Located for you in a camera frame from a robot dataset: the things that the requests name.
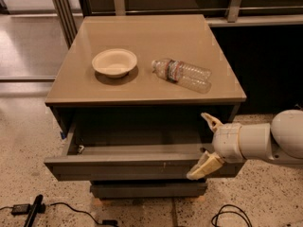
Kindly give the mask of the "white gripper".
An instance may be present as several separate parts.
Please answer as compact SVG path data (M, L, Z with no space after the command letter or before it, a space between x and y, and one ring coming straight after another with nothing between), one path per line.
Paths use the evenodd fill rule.
M215 152L203 153L198 163L187 173L189 180L195 181L220 169L224 162L243 163L245 161L240 147L240 132L242 124L224 124L209 113L201 113L213 135L212 145Z

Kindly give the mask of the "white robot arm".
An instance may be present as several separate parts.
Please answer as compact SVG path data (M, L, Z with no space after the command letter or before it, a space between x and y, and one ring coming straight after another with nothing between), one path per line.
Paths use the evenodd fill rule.
M187 173L189 180L199 180L220 169L224 163L237 164L261 160L274 165L302 166L303 111L278 113L271 123L223 124L209 113L201 113L213 132L214 151L203 153Z

